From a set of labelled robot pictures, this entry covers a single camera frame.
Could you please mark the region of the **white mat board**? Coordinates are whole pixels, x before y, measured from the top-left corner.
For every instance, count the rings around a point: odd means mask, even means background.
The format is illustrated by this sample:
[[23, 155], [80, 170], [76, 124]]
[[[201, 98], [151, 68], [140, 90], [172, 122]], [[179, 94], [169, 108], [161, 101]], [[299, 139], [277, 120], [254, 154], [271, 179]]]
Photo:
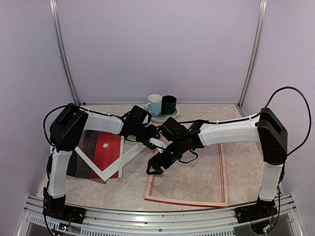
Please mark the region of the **white mat board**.
[[124, 144], [123, 141], [121, 141], [120, 157], [103, 171], [92, 160], [90, 160], [79, 147], [75, 148], [75, 152], [103, 181], [107, 181], [112, 175], [122, 169], [123, 166], [130, 162], [145, 148], [146, 146], [142, 143], [136, 143], [128, 151], [124, 152]]

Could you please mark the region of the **light blue mug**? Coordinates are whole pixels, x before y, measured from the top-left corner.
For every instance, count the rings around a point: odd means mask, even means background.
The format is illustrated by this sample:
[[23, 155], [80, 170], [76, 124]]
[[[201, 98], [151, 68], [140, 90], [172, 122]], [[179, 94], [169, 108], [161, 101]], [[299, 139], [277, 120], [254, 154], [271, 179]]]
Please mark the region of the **light blue mug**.
[[151, 94], [147, 98], [148, 102], [144, 105], [144, 109], [147, 110], [153, 116], [159, 116], [162, 108], [162, 96], [159, 94]]

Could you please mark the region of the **left aluminium corner post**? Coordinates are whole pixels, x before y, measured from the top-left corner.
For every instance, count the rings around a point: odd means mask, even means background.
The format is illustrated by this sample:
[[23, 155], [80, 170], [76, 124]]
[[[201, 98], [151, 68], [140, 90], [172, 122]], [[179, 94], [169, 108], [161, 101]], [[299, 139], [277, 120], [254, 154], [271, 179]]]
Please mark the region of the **left aluminium corner post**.
[[79, 99], [77, 89], [75, 87], [74, 80], [70, 71], [69, 62], [68, 62], [68, 58], [67, 58], [67, 54], [65, 50], [64, 41], [63, 41], [62, 27], [61, 27], [59, 11], [58, 11], [58, 3], [56, 0], [49, 0], [49, 5], [50, 5], [50, 11], [52, 15], [52, 22], [54, 26], [56, 40], [57, 40], [57, 46], [58, 46], [63, 70], [65, 73], [67, 85], [68, 85], [73, 102], [76, 105], [80, 105], [80, 99]]

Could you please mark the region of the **aluminium corner post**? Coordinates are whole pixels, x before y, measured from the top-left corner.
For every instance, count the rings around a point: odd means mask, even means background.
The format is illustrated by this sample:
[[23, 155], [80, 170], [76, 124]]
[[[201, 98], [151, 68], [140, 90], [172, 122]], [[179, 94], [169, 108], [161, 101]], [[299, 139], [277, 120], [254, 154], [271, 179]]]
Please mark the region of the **aluminium corner post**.
[[77, 89], [75, 87], [74, 80], [70, 71], [69, 62], [68, 62], [68, 58], [67, 58], [67, 54], [65, 50], [64, 41], [63, 41], [62, 27], [61, 27], [59, 11], [58, 11], [58, 3], [56, 0], [49, 0], [49, 5], [50, 5], [50, 11], [52, 15], [52, 22], [54, 26], [56, 40], [57, 40], [57, 46], [58, 46], [63, 70], [65, 73], [67, 85], [68, 85], [73, 102], [76, 105], [80, 105], [80, 99], [79, 99]]
[[242, 108], [245, 104], [245, 100], [248, 95], [250, 84], [252, 81], [252, 76], [253, 76], [256, 60], [259, 53], [261, 37], [263, 34], [263, 27], [264, 27], [264, 21], [265, 21], [266, 10], [267, 10], [267, 2], [268, 2], [267, 0], [260, 1], [249, 65], [246, 71], [245, 81], [244, 81], [241, 95], [238, 101], [239, 108]]

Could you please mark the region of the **dark green mug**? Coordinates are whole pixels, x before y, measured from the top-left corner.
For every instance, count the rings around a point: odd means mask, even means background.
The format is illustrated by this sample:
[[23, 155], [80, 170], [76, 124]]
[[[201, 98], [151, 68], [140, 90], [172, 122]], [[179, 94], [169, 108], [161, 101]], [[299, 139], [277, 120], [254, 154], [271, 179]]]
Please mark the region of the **dark green mug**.
[[162, 97], [161, 112], [165, 115], [171, 115], [176, 110], [177, 98], [172, 95], [165, 95]]

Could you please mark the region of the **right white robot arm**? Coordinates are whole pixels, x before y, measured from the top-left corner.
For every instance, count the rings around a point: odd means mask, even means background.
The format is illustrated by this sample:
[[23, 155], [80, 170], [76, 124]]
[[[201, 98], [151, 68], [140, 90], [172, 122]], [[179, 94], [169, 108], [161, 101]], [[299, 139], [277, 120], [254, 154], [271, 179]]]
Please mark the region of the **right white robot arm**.
[[148, 175], [161, 175], [190, 150], [223, 143], [260, 143], [265, 164], [258, 203], [252, 206], [252, 214], [256, 218], [262, 218], [271, 210], [270, 203], [275, 198], [287, 160], [288, 133], [269, 108], [240, 119], [195, 120], [189, 128], [169, 117], [158, 128], [158, 132], [171, 143], [167, 147], [155, 146], [159, 151], [148, 161]]

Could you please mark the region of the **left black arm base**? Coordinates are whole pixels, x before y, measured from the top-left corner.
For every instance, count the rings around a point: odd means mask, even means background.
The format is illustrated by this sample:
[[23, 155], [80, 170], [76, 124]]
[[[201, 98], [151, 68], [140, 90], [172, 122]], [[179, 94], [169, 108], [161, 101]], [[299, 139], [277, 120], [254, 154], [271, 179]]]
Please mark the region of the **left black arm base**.
[[78, 206], [66, 205], [65, 199], [66, 195], [59, 198], [45, 195], [43, 215], [70, 223], [83, 224], [86, 209]]

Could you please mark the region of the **white plate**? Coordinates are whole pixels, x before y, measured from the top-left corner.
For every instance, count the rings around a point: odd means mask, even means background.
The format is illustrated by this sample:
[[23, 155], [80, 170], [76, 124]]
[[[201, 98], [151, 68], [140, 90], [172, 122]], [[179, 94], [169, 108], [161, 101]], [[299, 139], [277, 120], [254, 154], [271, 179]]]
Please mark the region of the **white plate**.
[[180, 116], [180, 111], [175, 109], [175, 112], [170, 115], [160, 113], [158, 116], [152, 116], [151, 121], [155, 123], [164, 123], [168, 118], [176, 118], [179, 116]]

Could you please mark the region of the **red and dark photo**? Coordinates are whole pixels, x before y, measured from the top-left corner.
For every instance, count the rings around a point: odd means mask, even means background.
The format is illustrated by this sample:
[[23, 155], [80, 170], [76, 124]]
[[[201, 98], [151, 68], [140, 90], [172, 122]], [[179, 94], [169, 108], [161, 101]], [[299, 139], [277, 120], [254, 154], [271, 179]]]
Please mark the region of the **red and dark photo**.
[[[124, 138], [119, 135], [86, 130], [78, 147], [103, 171], [120, 157], [121, 141], [124, 144]], [[76, 152], [70, 157], [66, 174], [84, 179], [100, 178]]]

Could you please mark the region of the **brown backing board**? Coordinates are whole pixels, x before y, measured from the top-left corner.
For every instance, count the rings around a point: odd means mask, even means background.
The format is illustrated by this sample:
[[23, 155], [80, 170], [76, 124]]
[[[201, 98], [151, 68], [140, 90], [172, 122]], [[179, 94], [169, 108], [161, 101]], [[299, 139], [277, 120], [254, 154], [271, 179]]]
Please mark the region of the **brown backing board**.
[[101, 183], [101, 184], [106, 184], [106, 181], [102, 180], [101, 178], [89, 178], [89, 180]]

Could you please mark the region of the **red and wood picture frame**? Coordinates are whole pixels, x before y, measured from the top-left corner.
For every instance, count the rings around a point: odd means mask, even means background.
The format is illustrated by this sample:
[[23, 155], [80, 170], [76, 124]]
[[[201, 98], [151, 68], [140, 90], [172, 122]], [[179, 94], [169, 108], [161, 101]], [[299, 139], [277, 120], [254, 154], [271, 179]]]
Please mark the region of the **red and wood picture frame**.
[[144, 199], [189, 207], [228, 207], [223, 145], [197, 152], [199, 158], [194, 162], [176, 162], [164, 174], [150, 175]]

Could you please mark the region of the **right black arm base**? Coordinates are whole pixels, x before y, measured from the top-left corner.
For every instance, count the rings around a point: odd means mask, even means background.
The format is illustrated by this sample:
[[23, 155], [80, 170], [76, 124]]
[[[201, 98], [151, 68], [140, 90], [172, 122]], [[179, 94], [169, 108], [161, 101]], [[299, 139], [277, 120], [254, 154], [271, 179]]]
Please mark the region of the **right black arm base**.
[[275, 200], [269, 202], [258, 198], [253, 205], [237, 207], [235, 213], [237, 222], [241, 224], [276, 215], [278, 210]]

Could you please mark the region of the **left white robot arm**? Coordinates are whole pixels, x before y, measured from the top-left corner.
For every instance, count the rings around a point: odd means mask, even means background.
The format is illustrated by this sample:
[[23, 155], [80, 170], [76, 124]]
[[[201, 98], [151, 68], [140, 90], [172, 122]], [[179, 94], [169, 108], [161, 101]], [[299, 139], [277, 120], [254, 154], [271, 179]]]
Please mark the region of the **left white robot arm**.
[[43, 196], [47, 198], [65, 197], [68, 163], [84, 131], [111, 133], [125, 138], [132, 136], [150, 149], [154, 149], [151, 140], [160, 138], [157, 127], [150, 123], [151, 114], [136, 105], [123, 116], [92, 111], [73, 103], [60, 106], [60, 109], [61, 113], [49, 130], [44, 131], [51, 148], [46, 166], [48, 181], [43, 190]]

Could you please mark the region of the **right aluminium corner post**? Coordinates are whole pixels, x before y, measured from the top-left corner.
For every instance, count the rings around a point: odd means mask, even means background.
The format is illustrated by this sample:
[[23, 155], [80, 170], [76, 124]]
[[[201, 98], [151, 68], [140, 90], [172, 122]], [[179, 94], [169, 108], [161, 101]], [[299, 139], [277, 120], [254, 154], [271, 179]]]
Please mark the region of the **right aluminium corner post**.
[[246, 71], [245, 81], [244, 81], [241, 95], [238, 101], [239, 108], [242, 108], [245, 104], [245, 100], [248, 95], [250, 84], [252, 81], [252, 76], [253, 76], [256, 60], [259, 53], [261, 37], [263, 34], [263, 27], [264, 27], [264, 21], [265, 21], [266, 10], [267, 10], [267, 2], [268, 2], [267, 0], [260, 1], [249, 65]]

